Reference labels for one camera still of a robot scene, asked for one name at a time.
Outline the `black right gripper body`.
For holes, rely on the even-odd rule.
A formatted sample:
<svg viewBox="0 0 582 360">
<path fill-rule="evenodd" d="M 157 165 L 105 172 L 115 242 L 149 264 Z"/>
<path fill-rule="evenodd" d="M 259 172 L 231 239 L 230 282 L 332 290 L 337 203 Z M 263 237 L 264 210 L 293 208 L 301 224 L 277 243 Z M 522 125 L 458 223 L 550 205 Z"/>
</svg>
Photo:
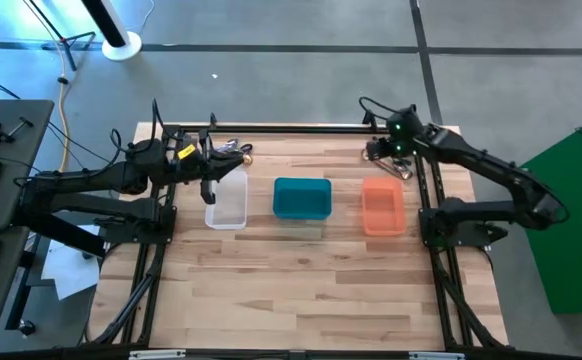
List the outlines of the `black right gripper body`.
<svg viewBox="0 0 582 360">
<path fill-rule="evenodd" d="M 380 159 L 387 157 L 404 158 L 412 156 L 416 152 L 414 144 L 410 140 L 391 136 L 379 138 L 379 145 L 378 157 Z"/>
</svg>

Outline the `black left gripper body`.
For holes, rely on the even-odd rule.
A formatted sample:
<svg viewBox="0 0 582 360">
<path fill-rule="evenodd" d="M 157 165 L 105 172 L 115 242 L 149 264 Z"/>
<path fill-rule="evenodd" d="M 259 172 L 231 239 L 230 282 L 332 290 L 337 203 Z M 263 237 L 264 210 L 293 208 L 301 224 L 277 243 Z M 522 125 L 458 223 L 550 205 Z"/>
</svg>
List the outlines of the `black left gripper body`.
<svg viewBox="0 0 582 360">
<path fill-rule="evenodd" d="M 207 205 L 216 203 L 212 189 L 211 139 L 206 130 L 198 133 L 198 140 L 189 135 L 175 135 L 176 147 L 169 165 L 168 182 L 189 184 L 200 181 L 200 195 Z"/>
</svg>

